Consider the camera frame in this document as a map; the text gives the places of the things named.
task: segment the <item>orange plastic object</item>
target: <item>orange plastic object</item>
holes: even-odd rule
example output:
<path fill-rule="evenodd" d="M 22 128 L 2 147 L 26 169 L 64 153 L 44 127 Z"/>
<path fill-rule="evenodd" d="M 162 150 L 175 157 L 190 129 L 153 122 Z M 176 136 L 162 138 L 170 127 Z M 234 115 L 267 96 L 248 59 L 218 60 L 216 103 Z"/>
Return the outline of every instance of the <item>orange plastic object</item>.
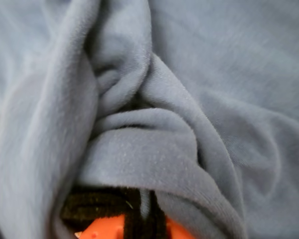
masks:
<path fill-rule="evenodd" d="M 124 215 L 96 219 L 82 232 L 80 239 L 123 239 L 124 220 Z"/>
<path fill-rule="evenodd" d="M 172 219 L 166 218 L 166 227 L 169 239 L 195 239 L 184 227 Z"/>
<path fill-rule="evenodd" d="M 124 215 L 111 218 L 96 219 L 84 232 L 80 239 L 123 239 Z M 195 239 L 180 224 L 166 218 L 169 239 Z"/>

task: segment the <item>fuzzy texture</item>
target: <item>fuzzy texture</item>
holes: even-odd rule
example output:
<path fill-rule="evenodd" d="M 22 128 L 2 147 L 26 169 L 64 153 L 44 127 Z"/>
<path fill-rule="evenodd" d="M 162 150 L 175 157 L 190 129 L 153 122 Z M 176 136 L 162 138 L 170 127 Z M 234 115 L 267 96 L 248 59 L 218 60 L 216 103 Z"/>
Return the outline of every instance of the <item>fuzzy texture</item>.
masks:
<path fill-rule="evenodd" d="M 0 0 L 0 239 L 74 239 L 73 186 L 299 239 L 299 0 Z"/>

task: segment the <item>orange toy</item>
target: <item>orange toy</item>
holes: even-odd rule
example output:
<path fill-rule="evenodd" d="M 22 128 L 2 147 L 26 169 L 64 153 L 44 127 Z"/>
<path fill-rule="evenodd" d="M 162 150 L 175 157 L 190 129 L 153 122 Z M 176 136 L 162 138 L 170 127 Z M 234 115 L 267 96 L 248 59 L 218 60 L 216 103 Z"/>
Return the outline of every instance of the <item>orange toy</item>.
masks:
<path fill-rule="evenodd" d="M 96 219 L 84 232 L 80 239 L 123 239 L 124 215 L 111 218 Z M 195 239 L 181 225 L 166 218 L 169 239 Z"/>

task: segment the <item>blue fleece fabric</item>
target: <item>blue fleece fabric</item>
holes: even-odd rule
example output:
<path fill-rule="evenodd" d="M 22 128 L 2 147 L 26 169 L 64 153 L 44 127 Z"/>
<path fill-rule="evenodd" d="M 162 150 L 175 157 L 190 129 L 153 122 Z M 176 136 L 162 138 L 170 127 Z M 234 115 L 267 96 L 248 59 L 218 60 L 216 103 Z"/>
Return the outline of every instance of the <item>blue fleece fabric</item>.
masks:
<path fill-rule="evenodd" d="M 0 0 L 0 239 L 73 239 L 73 185 L 299 239 L 299 0 Z"/>

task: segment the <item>black fuzzy object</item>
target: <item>black fuzzy object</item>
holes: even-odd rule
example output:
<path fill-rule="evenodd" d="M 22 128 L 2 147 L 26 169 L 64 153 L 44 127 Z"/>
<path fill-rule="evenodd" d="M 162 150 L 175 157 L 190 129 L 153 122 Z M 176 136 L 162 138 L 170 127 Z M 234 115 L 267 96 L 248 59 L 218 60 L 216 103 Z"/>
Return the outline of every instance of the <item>black fuzzy object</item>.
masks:
<path fill-rule="evenodd" d="M 150 213 L 140 213 L 141 197 L 137 189 L 75 188 L 61 211 L 64 223 L 75 232 L 84 231 L 96 218 L 124 214 L 124 239 L 167 239 L 166 222 L 154 192 L 150 193 Z"/>

